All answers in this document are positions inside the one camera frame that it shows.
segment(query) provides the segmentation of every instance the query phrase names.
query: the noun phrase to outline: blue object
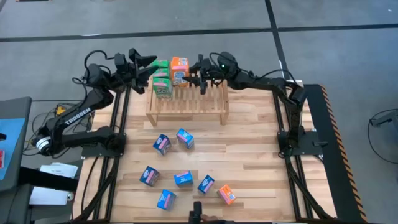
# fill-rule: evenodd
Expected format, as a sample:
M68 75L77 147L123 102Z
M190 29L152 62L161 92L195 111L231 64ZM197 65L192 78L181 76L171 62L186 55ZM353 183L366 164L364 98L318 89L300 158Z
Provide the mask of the blue object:
M186 171L182 174L174 175L174 180L175 180L175 184L177 184L177 186L179 186L179 187L188 185L188 184L193 184L193 178L192 178L191 171Z
M173 192L169 190L163 190L162 195L160 195L160 199L157 202L157 207L164 210L170 210L173 207L175 198L176 195Z
M161 134L159 138L157 138L153 147L156 149L158 153L162 156L166 154L166 152L172 147L169 137L164 134Z
M213 184L214 184L214 179L211 178L209 175L207 175L205 179L200 183L198 190L205 194Z
M193 136L184 129L180 129L177 132L177 139L179 142L184 143L187 149L190 149L193 146Z
M0 150L4 151L4 167L0 169L0 180L3 180L6 175L24 123L25 118L0 119L0 133L7 136L6 140L0 141Z
M150 166L147 166L139 181L148 186L153 187L154 184L156 183L156 180L159 178L159 175L160 174L157 170L155 170Z

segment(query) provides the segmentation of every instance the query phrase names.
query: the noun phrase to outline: orange and black striped edge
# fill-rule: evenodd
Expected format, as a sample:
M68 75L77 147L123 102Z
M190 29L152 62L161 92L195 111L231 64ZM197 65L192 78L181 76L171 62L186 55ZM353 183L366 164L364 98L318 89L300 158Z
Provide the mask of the orange and black striped edge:
M337 128L336 119L335 119L335 117L333 115L333 110L331 109L331 104L329 102L328 93L326 92L325 86L323 86L323 85L320 85L320 86L321 86L321 89L322 89L323 97L325 98L326 107L328 108L330 121L331 121L333 129L335 131L335 136L336 136L336 139L337 139L338 148L340 150L341 156L343 157L343 162L345 164L345 169L347 171L347 176L349 178L349 181L350 181L353 193L354 193L355 201L358 204L358 209L359 209L359 211L361 213L361 218L363 219L364 222L368 222L368 218L366 217L365 210L363 209L363 206L362 206L361 197L359 196L359 193L358 193L358 190L357 190L357 187L356 187L356 184L355 184L353 171L351 170L351 167L349 166L347 154L346 154L346 151L345 151L344 146L343 146L343 141L341 140L341 135L340 135L340 132L338 131L338 128Z

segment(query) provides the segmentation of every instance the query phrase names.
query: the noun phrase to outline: concrete floor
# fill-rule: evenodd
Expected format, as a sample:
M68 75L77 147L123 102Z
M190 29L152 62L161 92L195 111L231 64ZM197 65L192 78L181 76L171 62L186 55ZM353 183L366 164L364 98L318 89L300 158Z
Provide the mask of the concrete floor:
M395 0L271 0L278 27L388 24L398 21ZM53 0L6 1L0 12L0 38L115 34L225 28L269 28L263 0ZM326 86L359 194L370 222L395 223L398 168L369 147L366 126L375 113L397 108L397 29L281 32L289 70L305 83ZM0 42L0 100L31 96L30 122L63 100L83 98L71 77L83 75L83 59L95 49L109 54L135 47L142 55L188 57L227 50L239 65L265 73L279 68L272 33L137 37L48 42ZM103 63L102 56L91 62ZM375 148L398 161L397 136L390 124L371 130ZM57 161L80 159L80 150ZM25 157L39 167L52 160Z

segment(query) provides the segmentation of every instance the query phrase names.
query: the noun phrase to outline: box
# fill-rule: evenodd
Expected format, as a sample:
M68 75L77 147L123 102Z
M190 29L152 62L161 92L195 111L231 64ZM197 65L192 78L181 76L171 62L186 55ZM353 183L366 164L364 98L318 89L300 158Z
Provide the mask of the box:
M147 166L139 181L153 187L156 180L159 178L160 173L154 168Z
M179 142L184 143L187 149L190 149L193 146L193 136L184 129L180 129L177 132L177 139Z
M174 86L188 86L182 77L189 77L189 64L187 58L173 57L170 63L170 77Z
M205 194L213 184L214 184L214 179L211 178L209 175L207 175L205 179L200 183L198 190Z
M172 144L170 142L169 137L167 137L164 134L161 134L159 138L157 138L153 147L160 155L164 156L166 152L172 147Z
M154 77L154 91L158 98L171 98L173 95L173 86L168 78Z
M5 155L6 152L4 152L3 150L0 150L0 169L2 169L4 167L4 160L5 160Z
M169 68L169 61L168 60L155 60L152 62L151 66L158 66L159 68Z
M231 205L236 199L235 195L232 194L232 190L230 189L230 187L228 187L228 185L224 185L217 191L217 193L227 205Z
M153 77L170 78L170 71L168 68L160 68L152 74Z
M173 192L169 190L163 190L162 194L160 195L160 199L157 202L157 207L164 210L170 210L173 207L175 198L176 195Z
M174 175L174 180L175 180L175 184L177 184L177 186L179 186L179 187L184 186L184 185L193 184L193 178L192 178L191 171L186 171L182 174Z

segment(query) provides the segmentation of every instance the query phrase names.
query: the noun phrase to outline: wooden tabletop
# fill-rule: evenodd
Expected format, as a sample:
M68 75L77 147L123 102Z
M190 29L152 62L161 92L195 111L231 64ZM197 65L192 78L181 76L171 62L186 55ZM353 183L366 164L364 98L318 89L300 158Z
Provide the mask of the wooden tabletop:
M272 92L228 89L228 93L230 114L225 126L220 125L219 115L183 115L160 117L157 127L152 127L145 114L146 95L135 92L130 95L125 129L127 145L119 165L112 222L187 222L197 200L202 202L204 214L226 220L294 220L285 162L277 155L279 129ZM117 124L122 106L120 103ZM281 107L285 127L288 127L283 104ZM110 105L96 111L94 129L109 125L112 108ZM303 125L305 129L313 128L307 104L303 109ZM193 149L178 144L176 133L180 128L193 135ZM173 144L165 156L152 148L160 134L166 134ZM302 156L302 160L309 191L325 211L335 217L323 164L314 156ZM80 214L81 195L93 161L86 159L83 163L73 206L75 217ZM85 206L96 193L101 166L102 158L98 159L89 181ZM161 178L154 187L139 182L147 166L160 172ZM179 188L173 176L186 170L192 172L194 185ZM207 174L215 179L215 184L202 195L197 187ZM225 205L216 194L224 184L232 188L237 198L232 205ZM171 211L156 207L162 189L177 195ZM299 189L297 192L301 214L305 217L302 194ZM107 197L106 192L100 217L104 217Z

